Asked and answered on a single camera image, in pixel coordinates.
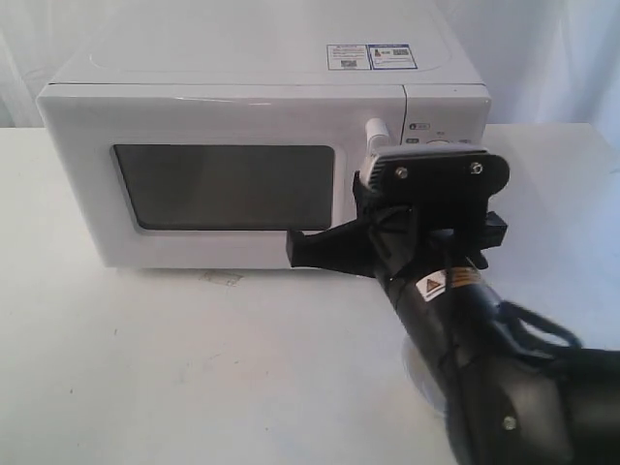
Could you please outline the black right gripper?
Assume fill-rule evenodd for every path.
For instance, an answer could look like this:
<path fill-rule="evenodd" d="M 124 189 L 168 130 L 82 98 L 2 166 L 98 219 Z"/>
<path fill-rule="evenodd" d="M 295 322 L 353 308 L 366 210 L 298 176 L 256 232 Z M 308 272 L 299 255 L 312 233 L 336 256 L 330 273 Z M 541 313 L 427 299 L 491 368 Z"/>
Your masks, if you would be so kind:
<path fill-rule="evenodd" d="M 482 252 L 500 247 L 508 230 L 496 212 L 486 214 L 468 251 L 450 230 L 420 230 L 410 181 L 387 179 L 371 189 L 357 171 L 352 191 L 354 220 L 315 234 L 287 232 L 292 267 L 377 278 L 407 329 L 481 326 L 489 318 L 478 266 L 488 266 Z"/>

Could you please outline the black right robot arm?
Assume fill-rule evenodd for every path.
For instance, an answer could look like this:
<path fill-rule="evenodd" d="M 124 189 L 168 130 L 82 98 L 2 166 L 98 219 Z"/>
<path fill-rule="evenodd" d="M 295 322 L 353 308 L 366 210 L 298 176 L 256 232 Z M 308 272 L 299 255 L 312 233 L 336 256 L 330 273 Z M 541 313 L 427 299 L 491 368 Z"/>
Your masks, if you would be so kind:
<path fill-rule="evenodd" d="M 615 464 L 618 353 L 585 348 L 481 278 L 483 251 L 507 229 L 488 201 L 506 183 L 482 174 L 356 181 L 355 220 L 288 232 L 290 263 L 380 283 L 445 398 L 459 463 Z"/>

